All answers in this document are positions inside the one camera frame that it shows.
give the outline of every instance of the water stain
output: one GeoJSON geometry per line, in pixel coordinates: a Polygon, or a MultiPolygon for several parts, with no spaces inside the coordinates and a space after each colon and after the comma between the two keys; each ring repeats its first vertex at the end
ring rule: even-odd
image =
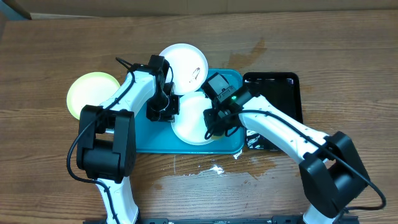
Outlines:
{"type": "Polygon", "coordinates": [[[248,67],[252,65],[266,50],[266,41],[262,38],[248,54],[231,53],[226,68],[232,68],[239,71],[244,67],[248,67]]]}
{"type": "Polygon", "coordinates": [[[303,93],[311,93],[313,91],[313,86],[311,85],[305,85],[305,84],[300,84],[300,90],[303,93]]]}
{"type": "MultiPolygon", "coordinates": [[[[138,154],[130,180],[132,187],[137,190],[149,189],[156,180],[165,176],[198,175],[206,170],[220,176],[247,172],[258,180],[257,178],[266,174],[267,170],[276,167],[271,156],[278,156],[278,153],[249,150],[246,147],[237,159],[234,159],[233,155],[138,154]]],[[[154,187],[160,190],[160,186],[155,184],[154,187]]]]}
{"type": "Polygon", "coordinates": [[[162,190],[163,186],[161,184],[155,184],[155,189],[156,190],[162,190]]]}

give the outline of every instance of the teal tray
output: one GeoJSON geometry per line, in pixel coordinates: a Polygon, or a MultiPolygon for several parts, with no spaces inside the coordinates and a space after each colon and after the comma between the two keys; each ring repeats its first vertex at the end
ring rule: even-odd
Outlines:
{"type": "MultiPolygon", "coordinates": [[[[242,76],[231,69],[214,69],[208,71],[207,78],[216,72],[224,75],[230,85],[242,86],[242,76]]],[[[136,116],[136,146],[140,153],[171,154],[234,154],[244,146],[244,130],[239,130],[231,137],[223,137],[209,144],[193,146],[181,141],[173,132],[170,123],[152,122],[146,118],[146,104],[136,116]]]]}

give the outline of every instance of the yellow plate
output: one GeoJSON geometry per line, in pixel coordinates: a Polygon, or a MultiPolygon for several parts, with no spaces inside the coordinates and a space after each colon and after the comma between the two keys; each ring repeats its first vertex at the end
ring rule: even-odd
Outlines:
{"type": "Polygon", "coordinates": [[[78,78],[69,88],[67,106],[76,119],[85,105],[98,106],[120,88],[119,82],[110,74],[91,72],[78,78]]]}

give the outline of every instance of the table surface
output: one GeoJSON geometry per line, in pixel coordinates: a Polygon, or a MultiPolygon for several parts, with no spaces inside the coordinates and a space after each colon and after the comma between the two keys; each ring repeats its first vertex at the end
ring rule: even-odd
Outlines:
{"type": "MultiPolygon", "coordinates": [[[[78,131],[66,108],[68,88],[93,71],[123,82],[116,56],[147,63],[181,42],[202,50],[211,68],[295,72],[305,124],[352,137],[387,196],[383,211],[354,214],[362,223],[396,222],[397,21],[398,11],[346,11],[7,22],[0,45],[0,222],[106,217],[97,188],[73,180],[65,167],[78,131]]],[[[281,152],[245,151],[238,159],[139,154],[130,178],[143,217],[270,217],[308,207],[298,166],[281,152]]],[[[351,204],[378,203],[367,188],[351,204]]]]}

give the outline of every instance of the black cable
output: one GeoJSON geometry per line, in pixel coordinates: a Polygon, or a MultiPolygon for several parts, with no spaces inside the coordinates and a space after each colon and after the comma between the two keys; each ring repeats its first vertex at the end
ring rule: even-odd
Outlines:
{"type": "Polygon", "coordinates": [[[342,159],[340,159],[338,156],[334,155],[332,152],[330,152],[327,148],[321,146],[319,143],[315,142],[310,136],[305,135],[303,132],[301,132],[300,130],[298,130],[295,126],[293,126],[292,124],[290,124],[289,122],[287,122],[286,120],[284,120],[283,118],[281,118],[280,116],[277,116],[273,113],[271,113],[270,111],[261,111],[261,110],[242,110],[236,113],[232,113],[229,114],[221,119],[219,119],[218,121],[216,121],[215,123],[213,123],[206,131],[205,134],[205,139],[209,139],[211,138],[211,136],[213,135],[213,133],[211,133],[214,130],[214,127],[216,125],[221,124],[223,121],[226,121],[227,119],[236,116],[238,114],[242,114],[242,113],[259,113],[259,114],[264,114],[266,116],[271,116],[275,119],[277,119],[278,121],[280,121],[281,123],[285,124],[286,126],[288,126],[290,129],[292,129],[293,131],[295,131],[297,134],[299,134],[301,137],[303,137],[306,141],[312,143],[314,146],[320,148],[322,151],[324,151],[325,153],[327,153],[330,157],[336,159],[336,161],[338,161],[339,163],[343,164],[348,170],[350,170],[352,173],[356,174],[359,178],[363,179],[369,186],[371,186],[371,188],[379,195],[380,199],[381,199],[381,204],[378,206],[374,206],[374,207],[362,207],[362,206],[358,206],[358,207],[348,207],[345,208],[345,211],[350,211],[350,210],[380,210],[383,209],[386,204],[386,196],[384,196],[384,194],[381,192],[381,190],[374,184],[372,183],[370,180],[368,180],[366,177],[364,177],[362,174],[360,174],[357,170],[355,170],[354,168],[352,168],[350,165],[348,165],[345,161],[343,161],[342,159]]]}
{"type": "Polygon", "coordinates": [[[109,191],[109,188],[106,186],[106,184],[104,184],[104,183],[102,183],[102,182],[100,182],[100,181],[97,181],[97,180],[90,180],[90,179],[84,179],[84,178],[78,177],[78,176],[76,176],[76,175],[73,173],[72,168],[71,168],[71,166],[70,166],[70,160],[71,160],[71,157],[72,157],[73,150],[74,150],[74,148],[76,147],[76,145],[77,145],[77,143],[79,142],[79,140],[80,140],[80,138],[82,137],[82,135],[84,135],[84,133],[87,131],[87,129],[88,129],[91,125],[93,125],[93,124],[98,120],[98,118],[100,118],[102,115],[104,115],[104,113],[105,113],[107,110],[109,110],[110,108],[112,108],[114,105],[118,104],[119,101],[120,101],[120,99],[123,98],[123,97],[127,94],[127,92],[131,89],[131,87],[133,86],[134,82],[136,81],[136,78],[135,78],[135,76],[134,76],[134,73],[131,71],[131,67],[129,68],[129,67],[126,65],[126,64],[128,64],[128,65],[132,66],[132,64],[129,63],[129,62],[127,62],[127,61],[125,61],[125,60],[123,60],[123,59],[121,59],[121,58],[118,58],[118,57],[116,57],[116,60],[117,60],[120,64],[122,64],[124,67],[126,67],[127,70],[129,70],[129,72],[131,73],[131,75],[132,75],[131,83],[130,83],[130,84],[127,86],[127,88],[120,94],[119,97],[117,97],[117,98],[116,98],[109,106],[107,106],[103,111],[101,111],[99,114],[97,114],[97,116],[95,116],[95,118],[94,118],[92,121],[90,121],[90,123],[87,124],[87,126],[81,131],[81,133],[80,133],[80,134],[76,137],[76,139],[73,141],[72,145],[70,146],[70,149],[69,149],[69,152],[68,152],[68,156],[67,156],[67,169],[68,169],[69,175],[70,175],[72,178],[74,178],[75,180],[80,181],[80,182],[84,182],[84,183],[98,184],[98,185],[100,185],[100,186],[102,186],[102,187],[104,188],[104,192],[106,192],[106,195],[108,196],[109,206],[111,207],[111,212],[112,212],[113,219],[116,221],[117,224],[120,224],[119,219],[118,219],[118,215],[117,215],[116,212],[114,211],[113,202],[112,202],[112,198],[111,198],[111,192],[109,191]]]}
{"type": "Polygon", "coordinates": [[[170,70],[172,71],[172,79],[171,79],[170,83],[172,83],[173,82],[173,78],[174,78],[174,72],[173,72],[173,68],[171,66],[170,66],[170,70]]]}

